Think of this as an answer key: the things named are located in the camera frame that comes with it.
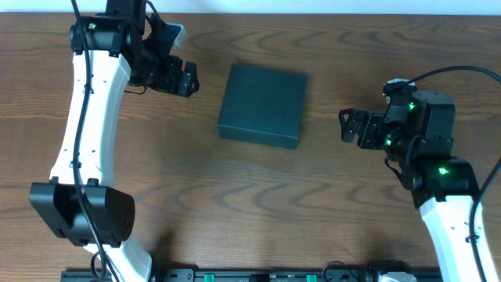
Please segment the black box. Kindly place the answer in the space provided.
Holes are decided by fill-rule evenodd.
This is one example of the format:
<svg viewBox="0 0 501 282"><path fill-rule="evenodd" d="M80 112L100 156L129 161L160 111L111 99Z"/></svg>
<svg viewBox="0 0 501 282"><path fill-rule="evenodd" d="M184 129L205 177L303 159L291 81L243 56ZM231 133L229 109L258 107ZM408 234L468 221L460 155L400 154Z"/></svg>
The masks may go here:
<svg viewBox="0 0 501 282"><path fill-rule="evenodd" d="M219 136L296 149L307 84L306 74L234 63L218 117Z"/></svg>

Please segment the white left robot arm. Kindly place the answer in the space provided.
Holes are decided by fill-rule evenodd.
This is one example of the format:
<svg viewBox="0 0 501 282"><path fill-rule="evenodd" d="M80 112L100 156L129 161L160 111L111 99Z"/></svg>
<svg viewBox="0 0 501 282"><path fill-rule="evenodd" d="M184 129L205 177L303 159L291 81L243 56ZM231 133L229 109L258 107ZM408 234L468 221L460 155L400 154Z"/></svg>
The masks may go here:
<svg viewBox="0 0 501 282"><path fill-rule="evenodd" d="M125 93L152 89L189 97L196 64L171 54L185 28L160 18L148 0L109 0L70 28L74 84L63 143L30 202L59 238L92 253L93 281L152 281L152 256L132 232L135 202L115 186L114 144Z"/></svg>

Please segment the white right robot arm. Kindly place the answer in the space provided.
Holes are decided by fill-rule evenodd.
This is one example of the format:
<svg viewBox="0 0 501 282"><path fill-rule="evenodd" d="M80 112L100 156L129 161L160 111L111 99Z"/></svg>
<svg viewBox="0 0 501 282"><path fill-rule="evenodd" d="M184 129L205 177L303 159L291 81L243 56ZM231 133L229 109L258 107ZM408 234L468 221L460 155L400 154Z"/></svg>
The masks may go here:
<svg viewBox="0 0 501 282"><path fill-rule="evenodd" d="M341 110L341 138L398 163L394 173L431 235L443 280L497 281L474 170L451 155L455 114L450 96L410 88L392 94L383 113Z"/></svg>

